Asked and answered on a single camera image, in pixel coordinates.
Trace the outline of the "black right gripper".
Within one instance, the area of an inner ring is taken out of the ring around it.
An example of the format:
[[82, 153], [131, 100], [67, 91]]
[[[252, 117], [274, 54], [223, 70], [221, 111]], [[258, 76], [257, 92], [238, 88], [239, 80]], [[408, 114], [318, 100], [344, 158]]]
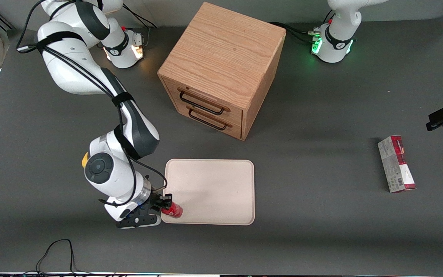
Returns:
[[169, 213], [172, 194], [137, 192], [126, 205], [104, 205], [116, 223], [160, 223], [159, 212]]

